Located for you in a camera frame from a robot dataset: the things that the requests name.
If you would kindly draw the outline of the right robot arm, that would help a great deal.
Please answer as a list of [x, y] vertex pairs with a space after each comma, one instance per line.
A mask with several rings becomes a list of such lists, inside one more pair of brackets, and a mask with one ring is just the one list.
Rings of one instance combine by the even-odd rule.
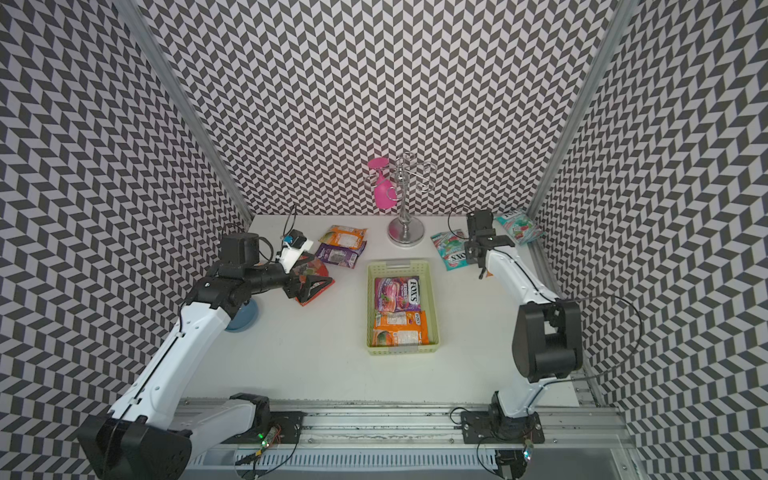
[[511, 297], [515, 314], [511, 352], [518, 379], [496, 391], [491, 412], [500, 421], [532, 415], [545, 389], [570, 380], [583, 365], [581, 310], [562, 299], [528, 268], [513, 240], [500, 235], [489, 210], [466, 215], [467, 261], [491, 274]]

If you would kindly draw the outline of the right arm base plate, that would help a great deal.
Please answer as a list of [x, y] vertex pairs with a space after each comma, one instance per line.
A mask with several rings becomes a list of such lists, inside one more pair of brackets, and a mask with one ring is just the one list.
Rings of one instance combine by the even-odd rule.
[[487, 411], [461, 410], [456, 419], [465, 444], [519, 444], [526, 441], [534, 445], [543, 444], [545, 436], [539, 415], [496, 419]]

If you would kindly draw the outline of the orange candy bag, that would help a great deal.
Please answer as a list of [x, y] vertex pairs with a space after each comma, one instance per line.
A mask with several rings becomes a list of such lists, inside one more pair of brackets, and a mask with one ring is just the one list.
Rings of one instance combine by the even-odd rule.
[[321, 237], [320, 242], [333, 247], [357, 250], [365, 242], [366, 233], [366, 229], [332, 225]]

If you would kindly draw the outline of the pink purple Fox's berries bag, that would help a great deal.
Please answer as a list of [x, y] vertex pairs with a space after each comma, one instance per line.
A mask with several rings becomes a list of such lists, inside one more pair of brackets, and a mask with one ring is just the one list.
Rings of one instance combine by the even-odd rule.
[[418, 276], [383, 277], [374, 282], [375, 310], [384, 313], [421, 310]]

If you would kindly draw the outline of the red 100 candy bag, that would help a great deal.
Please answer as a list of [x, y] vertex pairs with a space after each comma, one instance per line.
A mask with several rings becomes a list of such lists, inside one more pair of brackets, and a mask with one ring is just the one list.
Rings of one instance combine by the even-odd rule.
[[335, 283], [325, 263], [311, 253], [304, 253], [292, 272], [299, 277], [300, 287], [296, 300], [301, 306], [307, 306]]

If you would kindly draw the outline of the light green plastic basket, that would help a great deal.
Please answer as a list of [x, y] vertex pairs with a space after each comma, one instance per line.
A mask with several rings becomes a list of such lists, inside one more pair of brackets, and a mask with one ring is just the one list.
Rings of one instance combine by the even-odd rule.
[[422, 259], [367, 266], [366, 347], [373, 356], [433, 353], [440, 331], [430, 265]]

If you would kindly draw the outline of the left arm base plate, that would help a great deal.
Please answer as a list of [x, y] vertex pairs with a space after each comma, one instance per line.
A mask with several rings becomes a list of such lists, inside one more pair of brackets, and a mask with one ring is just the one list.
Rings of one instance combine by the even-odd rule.
[[280, 445], [296, 445], [303, 430], [306, 414], [301, 411], [278, 411], [273, 413], [270, 422], [264, 427], [253, 427], [234, 437], [234, 442], [241, 444], [266, 444], [277, 442]]

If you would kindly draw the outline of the orange Fox's fruits bag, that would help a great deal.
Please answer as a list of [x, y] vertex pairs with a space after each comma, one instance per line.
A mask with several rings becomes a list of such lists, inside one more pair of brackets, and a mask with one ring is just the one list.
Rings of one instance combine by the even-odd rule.
[[379, 312], [374, 317], [374, 347], [427, 345], [427, 316], [423, 311]]

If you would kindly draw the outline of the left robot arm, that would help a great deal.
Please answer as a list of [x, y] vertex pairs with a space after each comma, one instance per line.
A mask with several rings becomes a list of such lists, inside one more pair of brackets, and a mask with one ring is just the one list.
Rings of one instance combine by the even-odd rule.
[[208, 349], [257, 295], [279, 289], [305, 300], [311, 288], [294, 271], [310, 259], [312, 241], [292, 230], [276, 259], [262, 258], [261, 238], [226, 235], [219, 258], [192, 287], [170, 334], [138, 379], [102, 415], [76, 432], [100, 479], [177, 479], [190, 460], [237, 435], [251, 432], [269, 446], [278, 427], [267, 397], [236, 394], [225, 403], [175, 425], [182, 394]]

